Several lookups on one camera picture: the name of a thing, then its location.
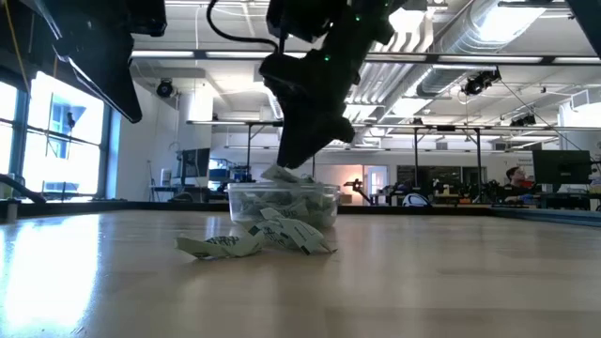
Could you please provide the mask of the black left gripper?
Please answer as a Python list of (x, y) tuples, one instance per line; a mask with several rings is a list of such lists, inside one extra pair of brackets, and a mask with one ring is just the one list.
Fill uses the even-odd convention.
[(127, 0), (24, 0), (51, 31), (58, 58), (77, 80), (132, 124), (143, 113), (130, 72), (133, 38)]

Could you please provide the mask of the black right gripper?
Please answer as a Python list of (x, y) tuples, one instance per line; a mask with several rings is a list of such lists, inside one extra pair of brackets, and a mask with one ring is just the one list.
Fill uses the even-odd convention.
[(301, 58), (270, 54), (263, 60), (259, 73), (282, 109), (312, 118), (284, 119), (278, 166), (296, 169), (332, 141), (353, 141), (354, 128), (343, 114), (348, 90), (361, 79), (360, 68), (361, 52), (354, 48), (313, 49)]

